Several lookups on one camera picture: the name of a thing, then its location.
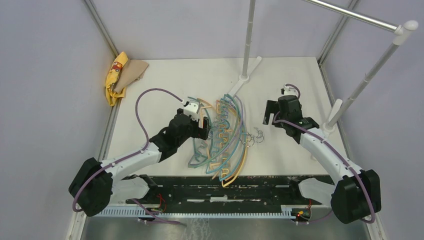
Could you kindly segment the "purple wavy hanger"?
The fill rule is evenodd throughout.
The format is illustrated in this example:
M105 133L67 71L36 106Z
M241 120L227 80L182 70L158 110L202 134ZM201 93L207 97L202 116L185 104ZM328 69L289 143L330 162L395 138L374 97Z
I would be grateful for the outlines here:
M249 148L253 143L261 143L264 140L263 132L255 127L257 135L251 135L246 130L244 107L243 103L238 96L232 97L225 94L223 98L217 101L216 108L216 121L212 123L207 139L210 140L210 145L206 141L199 147L193 144L194 155L192 160L189 161L188 167L199 168L206 164L216 163L216 159L221 157L223 162L218 164L214 170L222 169L228 165L229 160L238 148L239 142L244 146L243 152L246 153L246 148ZM200 149L205 149L207 155L203 155Z

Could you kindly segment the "green wavy hanger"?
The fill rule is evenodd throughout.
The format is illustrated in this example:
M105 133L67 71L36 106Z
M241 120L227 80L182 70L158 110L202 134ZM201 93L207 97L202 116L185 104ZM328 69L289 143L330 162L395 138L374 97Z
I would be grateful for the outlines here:
M188 162L189 168L206 166L207 172L227 168L237 150L238 137L243 132L240 105L229 94L211 104L201 98L189 98L200 105L200 116L206 117L210 132L206 140L193 140L194 154Z

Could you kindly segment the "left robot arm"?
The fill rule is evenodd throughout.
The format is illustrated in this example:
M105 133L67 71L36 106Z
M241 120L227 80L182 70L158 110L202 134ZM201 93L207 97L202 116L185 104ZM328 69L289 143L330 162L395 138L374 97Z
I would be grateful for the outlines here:
M146 148L103 161L94 157L86 159L68 188L73 197L73 211L92 217L112 202L129 199L141 199L147 204L154 202L158 191L148 178L129 176L170 158L189 138L206 140L210 130L207 116L192 119L179 108L168 126L148 140Z

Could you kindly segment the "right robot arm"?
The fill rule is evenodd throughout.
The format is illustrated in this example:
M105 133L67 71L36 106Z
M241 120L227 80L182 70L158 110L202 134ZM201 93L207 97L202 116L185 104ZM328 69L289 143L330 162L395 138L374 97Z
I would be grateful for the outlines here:
M364 170L341 154L311 117L304 117L295 95L283 95L266 102L263 124L283 128L285 133L307 150L326 170L333 184L310 177L289 189L289 199L302 204L311 199L331 208L343 224L361 220L372 224L381 210L380 177Z

